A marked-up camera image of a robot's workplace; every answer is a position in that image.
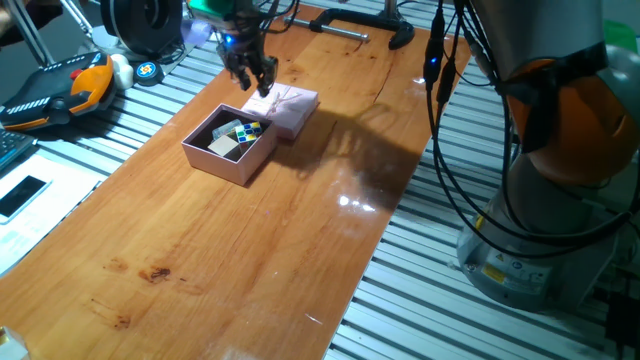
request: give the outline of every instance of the pink box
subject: pink box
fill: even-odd
[[[254,92],[242,111],[271,120],[279,137],[293,140],[317,106],[317,92],[275,83],[265,98]]]
[[[243,124],[259,122],[264,132],[237,162],[218,156],[207,149],[213,140],[211,131],[232,120]],[[277,144],[277,130],[271,121],[260,116],[248,114],[234,107],[221,104],[182,141],[182,148],[189,164],[196,169],[244,185],[258,166],[269,156]]]

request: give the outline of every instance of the wood grain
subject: wood grain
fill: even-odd
[[[223,72],[0,279],[0,323],[35,359],[322,357],[430,135],[428,32],[389,51],[389,32],[336,25],[372,41],[267,37],[278,81],[321,104],[246,187],[180,147],[248,99]]]

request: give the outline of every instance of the black cable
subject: black cable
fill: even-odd
[[[447,60],[449,60],[449,55],[447,54],[446,51],[443,51],[444,56],[447,58]],[[460,74],[460,72],[458,71],[458,69],[456,69],[456,74],[458,74],[458,76],[460,77],[460,79],[464,82],[466,82],[469,85],[472,86],[477,86],[477,87],[485,87],[485,86],[491,86],[493,84],[491,84],[491,82],[488,82],[486,84],[478,84],[478,83],[474,83],[470,80],[468,80],[467,78],[464,77],[464,75]]]
[[[574,199],[574,200],[576,200],[576,201],[583,202],[583,203],[585,203],[586,205],[589,205],[589,206],[591,206],[591,207],[596,207],[596,206],[594,206],[594,205],[596,205],[597,203],[595,203],[595,202],[590,202],[590,203],[588,203],[588,202],[586,202],[588,199],[585,199],[584,197],[582,197],[582,196],[580,196],[580,195],[578,195],[578,194],[574,194],[574,193],[572,193],[571,191],[569,191],[569,190],[565,189],[562,185],[560,185],[560,184],[556,184],[555,182],[553,182],[553,181],[551,181],[551,180],[549,180],[549,179],[545,179],[545,180],[547,180],[547,181],[549,182],[549,184],[551,184],[553,187],[555,187],[555,188],[556,188],[556,190],[558,190],[558,191],[560,191],[560,192],[564,193],[564,194],[565,194],[565,195],[567,195],[568,197],[570,197],[570,198],[572,198],[572,199]],[[607,213],[609,213],[609,214],[611,214],[611,215],[614,215],[614,216],[616,216],[616,215],[620,215],[620,213],[619,213],[619,212],[614,211],[614,210],[612,210],[612,209],[609,209],[608,207],[606,207],[606,206],[604,206],[604,205],[601,205],[601,204],[597,204],[597,205],[600,205],[599,207],[600,207],[602,210],[604,210],[605,212],[607,212]]]
[[[480,42],[480,44],[484,48],[484,51],[487,53],[487,57],[489,58],[489,63],[493,67],[493,71],[495,72],[495,76],[496,76],[497,81],[500,82],[500,74],[498,73],[498,67],[497,67],[496,59],[493,56],[493,50],[491,50],[491,47],[489,46],[489,41],[487,40],[487,37],[485,36],[484,32],[482,31],[482,26],[480,25],[480,21],[478,20],[478,17],[476,16],[476,12],[473,10],[473,6],[471,5],[471,1],[469,1],[469,0],[457,0],[457,1],[463,1],[464,2],[464,6],[466,6],[466,8],[467,8],[467,12],[469,13],[469,17],[471,17],[471,21],[475,26],[475,35],[477,36],[478,41]]]
[[[267,3],[268,1],[272,1],[272,0],[264,0],[259,7],[262,7],[263,4]],[[269,16],[273,16],[276,11],[278,10],[278,5],[280,4],[280,0],[276,0],[273,3],[271,3],[271,6],[269,7],[269,10],[267,10],[267,15]],[[260,26],[260,30],[262,31],[262,37],[266,37],[267,36],[267,31],[269,30],[269,28],[271,27],[271,24],[273,23],[273,19],[274,18],[270,18],[268,20],[265,20],[262,25]]]
[[[511,163],[511,128],[513,124],[511,124],[511,119],[509,117],[509,105],[507,104],[506,96],[502,96],[502,111],[504,112],[504,150],[502,152],[502,196],[504,197],[504,203],[507,208],[507,214],[511,221],[516,224],[517,227],[523,230],[527,230],[522,222],[516,215],[515,211],[513,211],[513,206],[511,206],[511,200],[509,199],[509,165]]]
[[[442,11],[442,0],[438,2],[438,9],[431,21],[431,32],[427,48],[424,51],[424,65],[422,67],[422,78],[425,87],[433,89],[434,84],[440,77],[442,66],[442,52],[444,50],[444,13]]]
[[[291,19],[289,20],[289,22],[285,24],[284,28],[282,29],[279,29],[279,30],[268,29],[267,31],[269,32],[269,34],[282,34],[291,28],[291,25],[293,25],[293,20],[296,19],[296,15],[298,15],[298,9],[300,8],[300,0],[293,0],[293,1],[295,2],[296,5],[293,8],[293,14],[291,15]]]
[[[432,38],[430,38],[429,43],[431,44],[433,40],[433,32],[432,32]],[[427,57],[428,54],[435,54],[437,53],[437,49],[435,50],[430,50],[429,46],[427,47],[427,51],[425,52],[425,57],[429,60],[431,60],[431,58]],[[447,66],[449,65],[453,65],[455,66],[455,61],[452,61],[451,59],[449,60],[449,62],[447,63]],[[433,84],[434,80],[431,78],[428,78],[427,76],[425,76],[425,83],[427,84],[427,91],[429,92],[429,94],[431,93],[431,88],[429,86],[429,84]],[[451,88],[453,86],[453,81],[450,80],[448,82],[445,81],[441,81],[441,88],[440,90],[443,88],[443,84],[446,84],[446,86],[448,86],[449,88]],[[450,95],[450,91],[451,89],[449,89],[448,94],[446,94],[446,99],[443,102],[440,102],[441,106],[448,101],[448,96]],[[429,96],[427,99],[428,102],[431,101],[431,97]],[[582,232],[582,233],[577,233],[577,234],[561,234],[561,235],[548,235],[548,234],[534,234],[534,233],[529,233],[527,232],[526,235],[523,235],[521,233],[517,233],[512,231],[509,228],[506,228],[505,226],[503,226],[502,224],[500,224],[499,222],[497,222],[496,220],[494,220],[493,218],[491,218],[490,216],[488,216],[482,209],[480,209],[480,207],[477,206],[477,204],[475,204],[475,202],[473,202],[473,200],[471,200],[468,195],[464,192],[464,190],[462,190],[462,188],[460,187],[460,185],[458,184],[458,182],[455,180],[455,178],[453,177],[453,175],[451,174],[451,172],[448,169],[448,166],[446,165],[446,162],[444,161],[444,157],[442,156],[442,154],[439,151],[439,146],[438,146],[438,141],[437,141],[437,128],[435,127],[435,121],[433,121],[432,117],[433,117],[433,110],[430,111],[429,113],[430,116],[430,123],[432,125],[432,130],[433,133],[436,135],[434,137],[434,155],[435,155],[435,161],[440,161],[442,162],[443,165],[443,169],[445,170],[445,172],[447,173],[447,176],[449,177],[450,181],[452,182],[452,184],[454,185],[454,187],[456,188],[456,190],[458,191],[458,193],[463,197],[463,199],[469,203],[469,205],[474,208],[474,210],[476,212],[478,212],[478,214],[482,217],[484,217],[487,221],[489,221],[491,224],[493,224],[494,226],[496,226],[497,228],[499,228],[500,230],[518,237],[520,239],[523,240],[528,240],[528,241],[533,241],[533,242],[537,242],[537,243],[541,243],[541,244],[546,244],[546,245],[551,245],[551,246],[572,246],[573,244],[566,244],[563,245],[563,242],[568,242],[568,241],[577,241],[580,244],[579,248],[582,248],[582,245],[584,244],[592,244],[595,243],[597,241],[600,241],[601,237],[607,236],[609,235],[609,233],[611,232],[611,229],[615,229],[615,231],[617,231],[617,229],[619,229],[620,226],[622,226],[630,217],[631,217],[631,212],[626,212],[623,214],[620,214],[618,217],[616,217],[615,219],[611,220],[608,223],[605,224],[601,224],[600,226],[597,226],[593,229],[590,229],[588,231]],[[446,186],[446,184],[444,182],[441,182],[441,185],[443,186],[443,189],[445,190],[445,192],[448,192],[448,188]],[[636,184],[636,192],[640,192],[640,169],[638,172],[638,182]],[[455,204],[455,202],[452,202],[452,206],[457,207],[457,205]],[[640,206],[640,202],[637,201],[637,199],[635,199],[634,203],[632,203],[632,206],[630,207],[631,209],[633,208],[637,208],[638,206]],[[466,218],[464,218],[465,223],[467,223],[467,225],[469,225],[470,223],[468,221],[466,221]],[[552,253],[552,255],[550,256],[559,256],[561,254],[564,253],[569,253],[573,250],[571,249],[567,249],[566,252],[556,252],[556,253]]]
[[[485,242],[487,245],[491,246],[492,248],[510,255],[510,256],[515,256],[515,257],[519,257],[519,258],[524,258],[524,259],[545,259],[545,258],[551,258],[551,257],[556,257],[556,256],[562,256],[562,255],[566,255],[569,254],[571,252],[577,251],[583,247],[589,246],[591,244],[589,243],[585,243],[583,245],[574,247],[574,248],[569,248],[569,249],[565,249],[565,250],[561,250],[561,251],[557,251],[557,252],[552,252],[552,253],[543,253],[543,254],[523,254],[523,253],[518,253],[518,252],[514,252],[511,250],[507,250],[503,247],[501,247],[500,245],[494,243],[493,241],[489,240],[486,236],[484,236],[484,234],[482,234],[476,227],[474,224],[472,224],[467,217],[462,213],[462,210],[460,209],[460,207],[457,205],[455,199],[453,198],[453,196],[451,196],[451,193],[449,191],[448,186],[446,186],[446,183],[444,181],[444,178],[442,177],[442,172],[440,169],[440,162],[443,160],[442,159],[442,153],[440,152],[440,147],[438,145],[438,127],[436,126],[436,120],[434,120],[433,118],[433,102],[431,100],[431,91],[427,90],[427,109],[429,112],[429,124],[431,126],[432,129],[432,136],[431,139],[433,141],[433,153],[434,153],[434,167],[436,169],[436,176],[438,177],[438,181],[440,182],[440,185],[442,186],[442,189],[444,190],[445,196],[447,197],[447,199],[449,200],[449,202],[451,203],[451,206],[453,207],[453,210],[458,214],[458,216],[462,219],[462,221],[465,223],[465,225],[471,229],[471,231],[473,231],[475,233],[476,236],[478,236],[483,242]],[[438,115],[437,115],[437,121],[440,121],[440,118],[442,117],[442,106],[438,106]]]
[[[403,5],[406,5],[406,4],[412,4],[412,3],[413,3],[413,4],[422,4],[422,2],[420,2],[420,1],[416,1],[416,0],[405,0],[405,1],[400,2],[399,4],[396,4],[396,8],[397,8],[397,9],[399,9],[399,8],[400,8],[401,6],[403,6]],[[455,14],[453,15],[453,17],[451,17],[451,21],[449,21],[449,25],[447,25],[447,30],[445,30],[445,31],[444,31],[444,33],[445,33],[445,34],[449,32],[449,29],[451,28],[451,25],[453,24],[453,20],[454,20],[454,19],[455,19]]]
[[[173,62],[180,60],[180,57],[184,55],[185,51],[186,51],[186,48],[184,43],[182,42],[178,43],[176,44],[176,47],[171,51],[170,54],[167,54],[156,61],[158,62],[158,64],[161,64],[161,65],[171,64]]]
[[[469,18],[467,17],[467,14],[464,14],[464,20],[465,23],[469,25],[469,29],[471,30],[471,32],[473,33],[473,36],[475,36],[476,39],[480,38],[480,35],[478,34],[478,32],[476,31],[476,29],[472,26],[471,24],[471,20],[469,20]]]
[[[447,25],[447,29],[444,31],[445,34],[449,33],[449,29],[451,28],[451,25],[453,25],[453,21],[456,19],[457,14],[453,14],[453,16],[451,16],[451,20],[449,20],[449,25]],[[447,52],[442,49],[442,53],[445,56],[445,58],[447,58],[447,60],[449,60],[449,55],[447,54]],[[469,85],[472,86],[477,86],[477,87],[484,87],[484,86],[490,86],[492,85],[491,82],[488,82],[486,84],[478,84],[478,83],[474,83],[472,81],[470,81],[469,79],[467,79],[466,77],[464,77],[464,75],[462,75],[458,69],[456,69],[456,74],[458,74],[458,76],[460,77],[460,79],[462,79],[464,82],[466,82]]]
[[[289,12],[291,12],[291,9],[293,9],[293,7],[296,5],[296,3],[300,4],[300,1],[299,0],[292,0],[291,4],[289,4],[289,6],[287,6],[287,8],[284,11],[282,11],[280,13],[275,13],[273,15],[270,15],[270,14],[262,15],[262,16],[260,16],[260,18],[262,18],[263,20],[267,20],[267,19],[275,19],[277,17],[286,15]]]
[[[458,22],[456,22],[456,31],[453,34],[453,47],[451,48],[451,59],[449,59],[449,61],[448,61],[449,63],[452,63],[453,65],[455,65],[456,51],[458,51],[458,39],[460,38],[460,29],[462,29],[462,22],[458,21]]]

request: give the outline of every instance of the colorful cube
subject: colorful cube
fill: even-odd
[[[259,122],[236,126],[234,130],[236,131],[238,142],[241,144],[256,141],[258,137],[262,135],[262,128]]]

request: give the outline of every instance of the round sticker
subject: round sticker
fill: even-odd
[[[146,78],[153,75],[156,72],[156,65],[152,62],[146,62],[138,66],[136,73],[141,78]]]

